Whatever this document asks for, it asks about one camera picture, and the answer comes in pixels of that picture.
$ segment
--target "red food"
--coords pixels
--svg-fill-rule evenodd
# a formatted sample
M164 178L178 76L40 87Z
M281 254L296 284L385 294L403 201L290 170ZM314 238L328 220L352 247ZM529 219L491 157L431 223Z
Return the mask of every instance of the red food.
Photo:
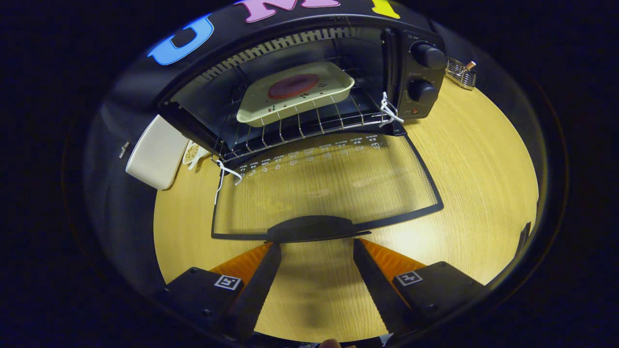
M318 83L316 74L299 74L287 77L269 88L269 98L285 99L299 95Z

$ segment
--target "finger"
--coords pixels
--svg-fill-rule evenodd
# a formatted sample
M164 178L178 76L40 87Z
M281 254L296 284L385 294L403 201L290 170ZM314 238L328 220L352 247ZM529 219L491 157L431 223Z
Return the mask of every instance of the finger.
M331 338L324 341L323 343L320 343L320 346L318 346L318 348L342 348L342 346L340 346L336 339Z

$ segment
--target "control panel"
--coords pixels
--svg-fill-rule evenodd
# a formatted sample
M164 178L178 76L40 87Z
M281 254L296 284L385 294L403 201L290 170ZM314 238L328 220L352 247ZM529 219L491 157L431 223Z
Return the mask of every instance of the control panel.
M408 52L403 57L398 115L405 120L424 118L438 98L447 56L418 33L403 31L402 45Z

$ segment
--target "white string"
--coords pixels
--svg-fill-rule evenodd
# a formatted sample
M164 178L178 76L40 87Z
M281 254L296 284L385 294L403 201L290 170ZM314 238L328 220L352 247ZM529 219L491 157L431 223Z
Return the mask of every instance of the white string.
M219 165L219 168L222 169L222 178L221 178L221 180L219 180L219 187L217 188L217 192L215 192L215 205L217 205L217 197L219 196L219 190L222 189L223 173L224 172L228 172L228 173L234 174L234 175L236 175L238 177L238 181L236 183L234 183L235 186L238 185L241 182L241 180L243 180L243 177L239 173L235 172L234 170L230 170L230 169L224 167L222 161L217 160L217 164Z
M397 108L395 107L395 105L393 105L389 100L387 100L387 92L383 92L383 100L381 101L381 111L385 112L388 116L389 119L387 121L383 121L379 127L384 126L385 124L388 123L392 123L393 120L398 121L399 123L403 123L404 120L399 118L397 116Z

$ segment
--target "oven rack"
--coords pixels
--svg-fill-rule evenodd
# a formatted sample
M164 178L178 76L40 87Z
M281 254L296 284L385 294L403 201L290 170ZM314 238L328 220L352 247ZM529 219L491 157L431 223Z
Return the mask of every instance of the oven rack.
M380 110L375 99L355 79L355 85L350 89L349 96L336 103L315 108L294 116L281 119L275 123L261 127L236 122L236 111L226 117L225 124L236 126L235 140L229 151L218 151L223 162L235 160L255 154L271 147L280 146L293 141L299 141L313 136L319 136L335 131L360 128L372 124L380 124L387 120L387 114Z

